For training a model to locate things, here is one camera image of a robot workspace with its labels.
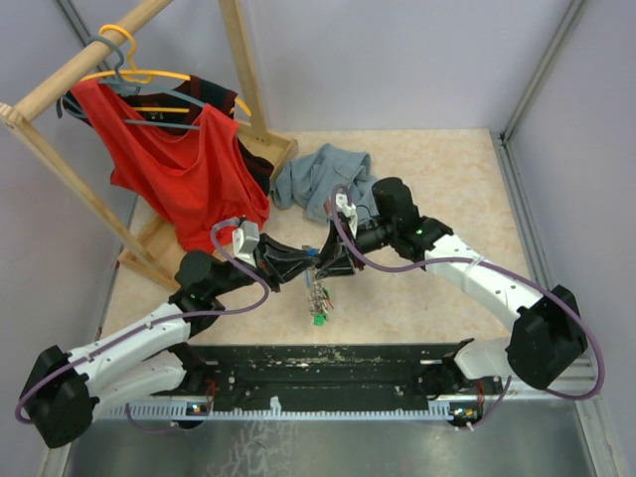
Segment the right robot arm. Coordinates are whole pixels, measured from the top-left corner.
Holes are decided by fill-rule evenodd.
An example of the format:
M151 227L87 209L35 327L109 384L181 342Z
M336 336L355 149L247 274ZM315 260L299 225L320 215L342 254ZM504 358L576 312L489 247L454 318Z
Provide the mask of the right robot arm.
M355 272L369 264L368 253L391 247L406 263L394 272L420 268L457 286L492 313L507 338L461 345L443 370L445 384L467 393L479 379L516 377L545 391L587 350L573 294L562 286L546 291L476 252L453 229L420 214L410 188L389 177L372 187L377 212L364 224L343 185L325 203L332 221L322 273L336 264Z

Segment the bunch of keys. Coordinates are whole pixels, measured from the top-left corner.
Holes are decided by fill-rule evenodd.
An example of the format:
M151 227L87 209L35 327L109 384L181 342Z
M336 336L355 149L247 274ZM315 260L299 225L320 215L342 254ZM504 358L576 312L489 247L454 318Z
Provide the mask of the bunch of keys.
M324 326L334 309L330 294L321 280L316 277L316 271L309 269L305 272L306 286L309 292L308 310L314 326Z

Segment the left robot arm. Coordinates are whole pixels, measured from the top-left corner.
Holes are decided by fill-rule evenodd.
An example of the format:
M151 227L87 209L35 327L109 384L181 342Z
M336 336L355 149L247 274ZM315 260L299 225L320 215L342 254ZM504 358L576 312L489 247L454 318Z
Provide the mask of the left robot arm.
M178 290L137 322L67 352L57 345L41 352L16 404L16 420L34 426L55 449L113 408L157 393L199 392L207 371L189 351L189 340L221 317L259 308L318 262L317 252L266 234L236 229L234 241L224 259L186 253L176 273Z

